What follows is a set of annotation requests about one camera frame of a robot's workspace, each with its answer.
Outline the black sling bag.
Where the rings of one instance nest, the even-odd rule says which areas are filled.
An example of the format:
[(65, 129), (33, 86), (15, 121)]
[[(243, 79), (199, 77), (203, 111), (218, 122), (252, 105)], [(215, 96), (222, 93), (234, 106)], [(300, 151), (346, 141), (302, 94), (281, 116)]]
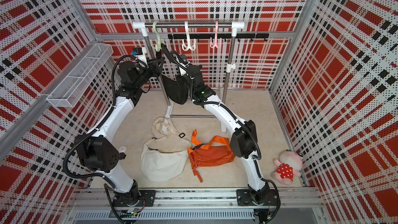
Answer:
[[(179, 68), (179, 54), (176, 51), (169, 51), (165, 44), (162, 44), (162, 51), (171, 63), (177, 64)], [(174, 102), (184, 105), (188, 99), (188, 92), (178, 91), (178, 75), (175, 76), (176, 80), (172, 80), (165, 75), (161, 75), (163, 80), (166, 95)]]

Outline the orange sling bag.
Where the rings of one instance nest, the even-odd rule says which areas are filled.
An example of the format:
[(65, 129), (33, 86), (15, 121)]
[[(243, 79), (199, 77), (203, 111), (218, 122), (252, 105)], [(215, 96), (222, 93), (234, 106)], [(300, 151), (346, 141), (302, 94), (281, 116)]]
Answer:
[(193, 175), (202, 183), (203, 178), (197, 170), (198, 167), (218, 167), (231, 163), (236, 155), (227, 138), (214, 136), (208, 144), (204, 144), (197, 138), (197, 135), (197, 130), (194, 130), (191, 137), (194, 147), (188, 148), (188, 156)]

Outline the cream sling bag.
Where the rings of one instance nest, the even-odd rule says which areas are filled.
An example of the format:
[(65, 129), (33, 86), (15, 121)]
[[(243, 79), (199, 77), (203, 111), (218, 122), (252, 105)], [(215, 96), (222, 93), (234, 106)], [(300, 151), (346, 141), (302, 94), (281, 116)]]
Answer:
[(156, 119), (151, 131), (152, 138), (143, 147), (141, 171), (154, 182), (164, 182), (179, 176), (188, 160), (191, 141), (168, 118)]

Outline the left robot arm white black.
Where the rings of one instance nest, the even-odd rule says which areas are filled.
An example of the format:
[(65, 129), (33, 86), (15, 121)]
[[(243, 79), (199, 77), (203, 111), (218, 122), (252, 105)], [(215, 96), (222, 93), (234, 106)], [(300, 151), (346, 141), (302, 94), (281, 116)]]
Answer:
[(139, 59), (134, 55), (119, 58), (112, 69), (112, 104), (94, 128), (75, 137), (74, 145), (63, 160), (63, 172), (70, 178), (100, 177), (106, 181), (105, 191), (111, 207), (145, 205), (137, 182), (119, 164), (121, 152), (113, 138), (127, 114), (144, 93), (142, 86), (162, 74), (164, 58)]

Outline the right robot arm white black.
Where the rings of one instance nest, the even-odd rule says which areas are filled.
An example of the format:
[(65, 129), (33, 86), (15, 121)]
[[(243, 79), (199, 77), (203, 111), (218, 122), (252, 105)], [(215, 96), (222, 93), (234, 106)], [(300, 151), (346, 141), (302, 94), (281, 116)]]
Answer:
[(204, 83), (200, 65), (193, 65), (185, 56), (173, 50), (165, 49), (163, 53), (180, 69), (175, 81), (179, 89), (173, 89), (172, 93), (182, 92), (183, 96), (190, 97), (194, 105), (212, 113), (230, 132), (229, 148), (243, 163), (251, 201), (256, 205), (263, 205), (269, 200), (274, 200), (276, 208), (279, 209), (278, 189), (272, 180), (263, 178), (258, 164), (262, 155), (254, 122), (238, 117), (222, 102), (215, 91)]

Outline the green plastic hook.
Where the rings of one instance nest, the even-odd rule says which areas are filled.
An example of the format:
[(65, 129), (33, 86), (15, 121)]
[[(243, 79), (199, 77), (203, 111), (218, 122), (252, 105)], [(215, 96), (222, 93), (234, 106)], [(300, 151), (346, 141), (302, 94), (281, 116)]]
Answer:
[(161, 38), (161, 36), (159, 34), (159, 31), (158, 31), (158, 28), (157, 28), (157, 24), (158, 24), (157, 21), (153, 22), (152, 30), (155, 33), (156, 37), (157, 37), (157, 42), (156, 42), (154, 48), (155, 48), (156, 52), (160, 52), (162, 50), (163, 39)]

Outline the white plastic hook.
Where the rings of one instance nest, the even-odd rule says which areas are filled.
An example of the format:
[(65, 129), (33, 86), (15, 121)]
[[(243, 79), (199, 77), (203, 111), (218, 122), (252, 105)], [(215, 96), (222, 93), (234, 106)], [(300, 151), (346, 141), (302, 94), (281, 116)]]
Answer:
[(195, 51), (196, 50), (196, 39), (193, 39), (193, 43), (191, 43), (191, 37), (189, 33), (189, 23), (187, 21), (184, 22), (184, 30), (186, 34), (186, 42), (181, 44), (183, 51)]

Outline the pink plastic hook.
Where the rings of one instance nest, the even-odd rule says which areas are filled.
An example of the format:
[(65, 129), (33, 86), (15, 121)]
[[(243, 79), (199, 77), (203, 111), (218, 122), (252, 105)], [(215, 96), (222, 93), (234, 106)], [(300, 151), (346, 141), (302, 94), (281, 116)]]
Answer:
[(214, 38), (210, 38), (210, 47), (212, 49), (219, 49), (222, 46), (222, 38), (218, 38), (219, 22), (215, 23)]

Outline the metal clothes rack white joints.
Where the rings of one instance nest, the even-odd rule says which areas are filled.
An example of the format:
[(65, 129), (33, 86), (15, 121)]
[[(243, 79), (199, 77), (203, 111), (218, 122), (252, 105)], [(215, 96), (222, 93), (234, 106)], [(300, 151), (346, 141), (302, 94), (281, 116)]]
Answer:
[[(231, 44), (229, 51), (229, 59), (226, 68), (226, 78), (224, 82), (224, 90), (222, 99), (226, 99), (230, 72), (233, 68), (232, 56), (234, 51), (234, 45), (236, 41), (237, 32), (239, 29), (244, 28), (243, 22), (230, 22), (230, 23), (193, 23), (193, 22), (180, 22), (175, 25), (169, 23), (161, 23), (161, 27), (173, 28), (173, 27), (184, 27), (186, 32), (187, 44), (182, 44), (184, 51), (194, 51), (196, 44), (191, 44), (191, 38), (189, 34), (189, 28), (214, 28), (216, 31), (219, 27), (230, 28), (231, 32)], [(243, 133), (249, 133), (250, 129), (247, 127), (247, 122), (236, 116), (226, 105), (224, 105), (222, 99), (203, 81), (203, 75), (201, 72), (201, 66), (193, 65), (185, 57), (178, 54), (173, 50), (168, 50), (167, 46), (159, 42), (157, 47), (158, 51), (162, 51), (164, 55), (169, 59), (171, 63), (176, 64), (179, 67), (179, 76), (182, 79), (181, 90), (184, 91), (184, 96), (189, 96), (194, 105), (201, 106), (210, 113), (212, 113), (222, 125), (222, 131), (229, 131), (231, 134), (241, 130)]]

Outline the black watch on floor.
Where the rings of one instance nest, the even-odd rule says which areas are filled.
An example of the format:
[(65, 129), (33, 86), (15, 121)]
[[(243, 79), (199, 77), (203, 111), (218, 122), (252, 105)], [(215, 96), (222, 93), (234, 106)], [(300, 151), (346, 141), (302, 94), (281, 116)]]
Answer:
[(119, 153), (119, 160), (124, 160), (126, 158), (126, 154), (124, 152)]

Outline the pink plush toy red dress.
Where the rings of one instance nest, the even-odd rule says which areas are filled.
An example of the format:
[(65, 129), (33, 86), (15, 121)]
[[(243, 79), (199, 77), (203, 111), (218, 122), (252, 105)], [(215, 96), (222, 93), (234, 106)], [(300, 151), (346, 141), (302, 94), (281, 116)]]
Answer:
[(277, 166), (277, 170), (272, 173), (272, 178), (283, 185), (292, 185), (294, 177), (301, 175), (302, 157), (291, 150), (283, 151), (273, 163)]

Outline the black wall hook rail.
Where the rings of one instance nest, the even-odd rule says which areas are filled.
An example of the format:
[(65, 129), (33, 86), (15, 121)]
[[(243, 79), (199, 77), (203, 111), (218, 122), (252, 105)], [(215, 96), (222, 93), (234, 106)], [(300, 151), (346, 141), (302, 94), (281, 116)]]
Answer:
[[(191, 39), (211, 39), (215, 38), (215, 34), (204, 34), (204, 33), (197, 33), (197, 34), (190, 34)], [(226, 33), (226, 34), (218, 34), (218, 38), (221, 39), (231, 39), (232, 34), (231, 33)], [(236, 35), (237, 39), (268, 39), (269, 38), (269, 33), (238, 33)], [(187, 35), (186, 34), (169, 34), (168, 39), (186, 39), (187, 40)]]

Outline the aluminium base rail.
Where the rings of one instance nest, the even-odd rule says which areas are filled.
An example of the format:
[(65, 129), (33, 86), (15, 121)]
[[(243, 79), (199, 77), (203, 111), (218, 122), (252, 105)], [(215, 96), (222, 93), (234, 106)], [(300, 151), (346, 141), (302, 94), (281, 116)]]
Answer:
[(251, 203), (240, 188), (158, 188), (143, 190), (146, 205), (116, 207), (112, 212), (103, 189), (82, 189), (72, 196), (63, 224), (117, 224), (118, 218), (144, 223), (326, 224), (323, 203), (315, 188), (279, 189), (263, 205)]

